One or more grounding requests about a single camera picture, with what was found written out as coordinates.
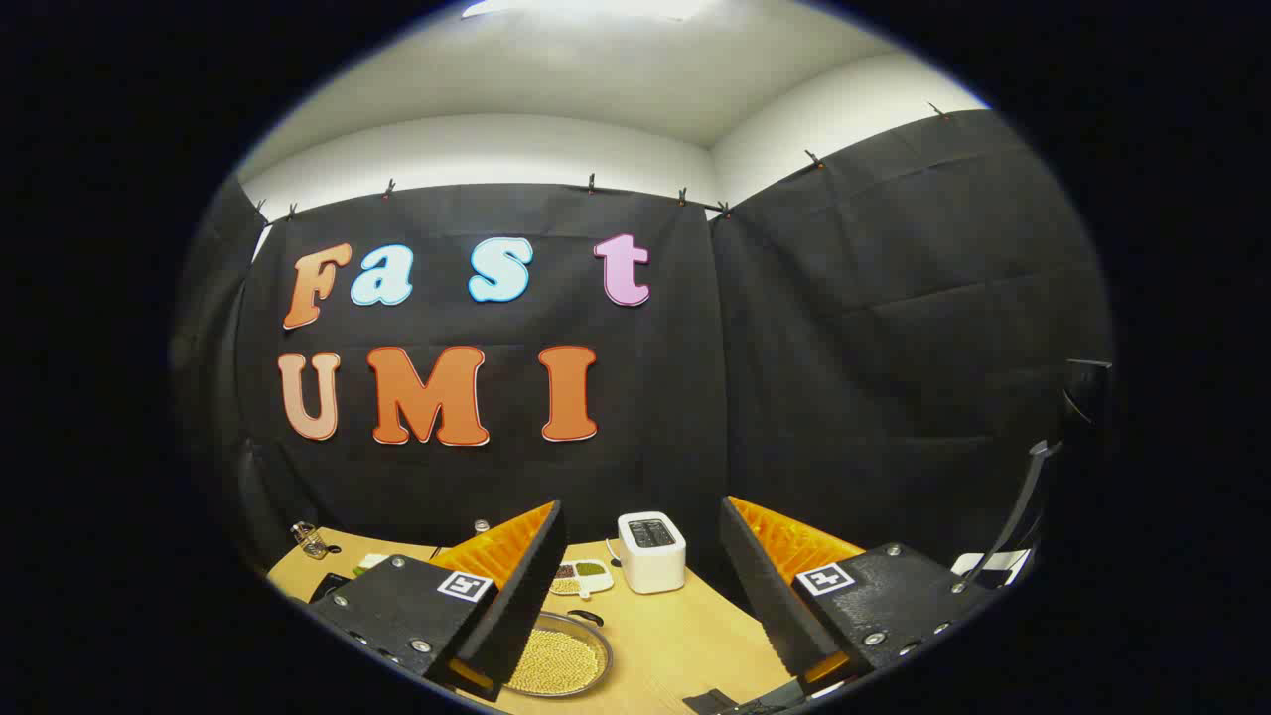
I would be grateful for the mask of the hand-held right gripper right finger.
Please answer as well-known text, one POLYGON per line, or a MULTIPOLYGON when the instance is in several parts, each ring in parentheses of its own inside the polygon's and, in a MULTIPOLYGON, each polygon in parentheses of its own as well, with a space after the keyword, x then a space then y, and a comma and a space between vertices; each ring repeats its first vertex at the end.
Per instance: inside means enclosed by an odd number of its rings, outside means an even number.
POLYGON ((906 544, 860 549, 724 497, 719 538, 789 676, 812 695, 943 643, 998 598, 906 544))

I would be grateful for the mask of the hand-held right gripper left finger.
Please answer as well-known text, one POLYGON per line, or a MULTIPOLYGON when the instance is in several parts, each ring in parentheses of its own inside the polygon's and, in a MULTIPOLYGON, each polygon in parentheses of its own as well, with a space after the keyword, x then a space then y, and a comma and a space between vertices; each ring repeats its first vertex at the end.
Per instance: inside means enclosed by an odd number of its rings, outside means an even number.
POLYGON ((494 701, 564 558, 550 500, 425 561, 389 555, 308 606, 328 629, 416 677, 494 701))

